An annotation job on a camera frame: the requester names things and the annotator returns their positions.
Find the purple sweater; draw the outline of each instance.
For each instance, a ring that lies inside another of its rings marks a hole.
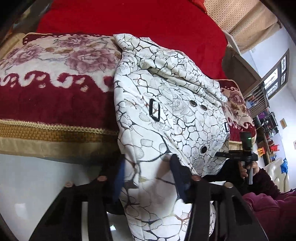
[[[296,191],[280,193],[264,169],[253,177],[250,205],[270,241],[296,240]]]

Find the gold fringe trim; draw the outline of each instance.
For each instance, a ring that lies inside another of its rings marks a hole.
[[[33,127],[0,124],[0,137],[48,142],[101,142],[117,145],[117,136],[95,133],[43,130]]]
[[[71,131],[71,132],[94,133],[94,134],[103,134],[103,135],[111,135],[111,136],[117,136],[119,133],[118,131],[110,131],[102,128],[66,126],[66,125],[49,125],[49,124],[22,121],[22,120],[0,119],[0,124],[11,125],[11,126],[32,127],[37,129],[49,130],[49,131]]]

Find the red floral blanket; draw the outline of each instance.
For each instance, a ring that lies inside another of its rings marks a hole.
[[[0,119],[117,131],[113,37],[28,34],[0,61]]]
[[[239,133],[242,131],[250,132],[252,143],[255,143],[256,128],[239,87],[233,80],[218,80],[218,82],[221,92],[228,98],[228,101],[222,104],[222,109],[230,130],[229,149],[241,147]]]

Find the crackle pattern fabric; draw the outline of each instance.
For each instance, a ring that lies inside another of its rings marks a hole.
[[[123,50],[114,77],[118,145],[126,156],[120,199],[132,235],[135,240],[183,240],[191,204],[178,196],[168,161],[175,153],[200,176],[220,170],[225,159],[215,153],[228,135],[221,107],[227,98],[184,53],[149,38],[114,37]],[[151,99],[152,115],[160,115],[160,121],[149,115]],[[212,233],[212,206],[209,215]]]

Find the white wall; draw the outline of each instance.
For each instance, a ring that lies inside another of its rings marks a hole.
[[[290,64],[289,64],[289,80],[287,85],[294,98],[296,99],[296,46],[291,38],[289,38],[289,52],[290,52]]]
[[[252,55],[251,55],[251,51],[247,51],[245,52],[244,54],[242,54],[242,57],[245,59],[245,61],[248,62],[249,65],[252,66],[252,68],[258,72],[258,69],[257,69],[257,66],[255,65],[255,62],[252,58]]]
[[[258,74],[263,78],[273,66],[281,59],[289,48],[290,36],[286,29],[283,27],[274,35],[259,43],[256,47],[249,51],[249,54],[254,61]]]
[[[293,142],[296,141],[296,101],[288,84],[269,100],[269,104],[270,110],[274,112],[279,124],[279,134],[282,137],[288,161],[290,188],[296,188],[296,150],[293,145]],[[287,123],[285,129],[282,129],[279,123],[282,118],[285,118]]]

